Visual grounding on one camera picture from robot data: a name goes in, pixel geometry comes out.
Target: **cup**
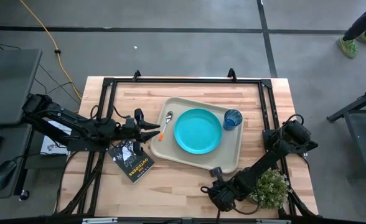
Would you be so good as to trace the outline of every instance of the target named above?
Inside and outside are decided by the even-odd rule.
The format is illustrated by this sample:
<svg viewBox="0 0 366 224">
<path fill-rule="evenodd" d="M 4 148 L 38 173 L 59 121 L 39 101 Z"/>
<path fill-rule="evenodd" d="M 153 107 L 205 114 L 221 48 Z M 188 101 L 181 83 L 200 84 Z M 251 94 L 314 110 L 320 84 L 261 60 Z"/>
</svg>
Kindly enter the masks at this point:
<svg viewBox="0 0 366 224">
<path fill-rule="evenodd" d="M 228 110 L 225 113 L 225 119 L 223 121 L 223 128 L 226 131 L 231 131 L 235 127 L 241 124 L 243 116 L 238 110 Z"/>
</svg>

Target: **spoon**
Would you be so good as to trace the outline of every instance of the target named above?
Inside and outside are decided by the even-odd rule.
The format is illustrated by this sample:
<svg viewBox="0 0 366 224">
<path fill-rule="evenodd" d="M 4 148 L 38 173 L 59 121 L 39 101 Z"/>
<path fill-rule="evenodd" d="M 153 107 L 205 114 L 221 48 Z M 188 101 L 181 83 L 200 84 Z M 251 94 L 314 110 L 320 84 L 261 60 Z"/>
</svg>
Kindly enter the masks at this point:
<svg viewBox="0 0 366 224">
<path fill-rule="evenodd" d="M 161 134 L 158 137 L 158 141 L 162 141 L 162 139 L 164 138 L 164 131 L 166 129 L 166 125 L 168 124 L 168 122 L 171 121 L 172 116 L 173 116 L 173 112 L 168 111 L 168 113 L 166 114 L 166 124 L 165 124 L 164 129 L 162 130 Z"/>
</svg>

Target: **small plant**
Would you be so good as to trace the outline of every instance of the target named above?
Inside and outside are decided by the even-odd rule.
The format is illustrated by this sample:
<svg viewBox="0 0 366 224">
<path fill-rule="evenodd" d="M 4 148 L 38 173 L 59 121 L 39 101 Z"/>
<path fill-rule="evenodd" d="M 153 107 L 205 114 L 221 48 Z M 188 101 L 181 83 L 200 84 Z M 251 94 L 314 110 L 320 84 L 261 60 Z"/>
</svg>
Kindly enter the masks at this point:
<svg viewBox="0 0 366 224">
<path fill-rule="evenodd" d="M 278 170 L 267 170 L 258 179 L 256 190 L 248 197 L 259 203 L 260 208 L 282 208 L 288 197 L 288 185 L 286 175 L 281 175 Z"/>
</svg>

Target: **beige tray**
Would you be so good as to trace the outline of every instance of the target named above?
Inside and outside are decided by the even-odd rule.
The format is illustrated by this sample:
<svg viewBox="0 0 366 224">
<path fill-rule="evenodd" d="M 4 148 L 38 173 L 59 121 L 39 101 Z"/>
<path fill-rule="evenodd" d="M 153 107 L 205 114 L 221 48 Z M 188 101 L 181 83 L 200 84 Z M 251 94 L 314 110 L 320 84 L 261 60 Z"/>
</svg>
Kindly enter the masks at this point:
<svg viewBox="0 0 366 224">
<path fill-rule="evenodd" d="M 164 128 L 166 123 L 165 117 L 168 111 L 173 111 L 173 119 L 168 123 L 162 141 L 158 141 L 158 138 L 151 140 L 150 149 L 152 153 L 163 159 L 169 159 L 207 170 L 221 167 L 225 174 L 233 172 L 237 168 L 240 158 L 243 123 L 232 131 L 223 129 L 222 140 L 212 152 L 202 155 L 191 154 L 177 144 L 174 136 L 174 128 L 179 116 L 187 110 L 194 108 L 209 110 L 219 119 L 220 124 L 223 124 L 224 114 L 229 109 L 179 97 L 169 98 L 162 107 L 157 123 L 161 125 L 161 128 Z"/>
</svg>

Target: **person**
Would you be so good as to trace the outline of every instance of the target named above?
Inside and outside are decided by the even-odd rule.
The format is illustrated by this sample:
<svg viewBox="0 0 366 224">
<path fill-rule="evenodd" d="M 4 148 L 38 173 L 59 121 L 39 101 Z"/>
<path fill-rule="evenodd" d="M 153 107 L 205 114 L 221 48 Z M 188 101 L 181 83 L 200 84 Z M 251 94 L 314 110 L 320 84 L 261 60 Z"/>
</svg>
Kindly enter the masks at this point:
<svg viewBox="0 0 366 224">
<path fill-rule="evenodd" d="M 345 35 L 337 40 L 337 45 L 348 58 L 355 58 L 357 45 L 355 39 L 366 44 L 366 12 L 360 16 Z"/>
</svg>

